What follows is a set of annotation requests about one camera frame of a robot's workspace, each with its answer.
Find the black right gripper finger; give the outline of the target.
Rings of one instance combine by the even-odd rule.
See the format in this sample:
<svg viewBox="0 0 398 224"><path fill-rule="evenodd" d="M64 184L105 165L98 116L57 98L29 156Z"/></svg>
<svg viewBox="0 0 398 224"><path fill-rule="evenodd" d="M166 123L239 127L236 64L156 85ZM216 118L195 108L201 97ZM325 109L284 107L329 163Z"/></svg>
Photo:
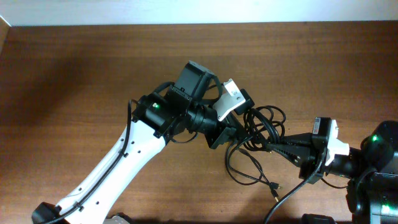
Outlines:
<svg viewBox="0 0 398 224"><path fill-rule="evenodd" d="M280 154L282 157L291 162L294 166L299 168L304 162L308 161L311 151L311 146L296 146L282 143L269 143L266 148Z"/></svg>
<svg viewBox="0 0 398 224"><path fill-rule="evenodd" d="M294 134L290 136L284 136L281 140L282 144L296 145L296 146L311 146L312 145L312 133Z"/></svg>

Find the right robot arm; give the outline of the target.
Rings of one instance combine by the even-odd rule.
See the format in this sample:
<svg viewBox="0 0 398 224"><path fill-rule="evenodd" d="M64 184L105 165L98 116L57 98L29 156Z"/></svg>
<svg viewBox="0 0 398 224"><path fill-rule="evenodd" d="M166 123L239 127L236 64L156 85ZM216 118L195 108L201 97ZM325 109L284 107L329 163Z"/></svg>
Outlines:
<svg viewBox="0 0 398 224"><path fill-rule="evenodd" d="M338 139L336 120L315 118L310 133L284 137L266 148L299 167L305 184L328 174L347 178L353 223L397 223L397 121L383 121L358 149Z"/></svg>

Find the black arm base clamp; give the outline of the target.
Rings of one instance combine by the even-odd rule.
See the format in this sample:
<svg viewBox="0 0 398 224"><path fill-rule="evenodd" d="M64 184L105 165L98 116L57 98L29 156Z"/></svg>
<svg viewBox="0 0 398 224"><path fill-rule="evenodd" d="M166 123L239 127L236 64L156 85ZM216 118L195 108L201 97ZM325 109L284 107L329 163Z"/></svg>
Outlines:
<svg viewBox="0 0 398 224"><path fill-rule="evenodd" d="M332 217L316 214L303 214L301 217L301 224L336 224Z"/></svg>

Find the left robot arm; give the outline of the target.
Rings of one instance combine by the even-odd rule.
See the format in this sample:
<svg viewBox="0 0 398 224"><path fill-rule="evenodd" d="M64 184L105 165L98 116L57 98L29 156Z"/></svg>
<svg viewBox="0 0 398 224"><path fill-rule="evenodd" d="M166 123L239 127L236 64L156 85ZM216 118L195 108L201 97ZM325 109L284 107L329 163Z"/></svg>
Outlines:
<svg viewBox="0 0 398 224"><path fill-rule="evenodd" d="M243 135L232 112L254 106L233 80L221 83L209 69L189 61L176 82L130 100L127 125L88 177L57 204L42 202L33 223L105 223L108 212L137 173L184 131L205 135L209 148Z"/></svg>

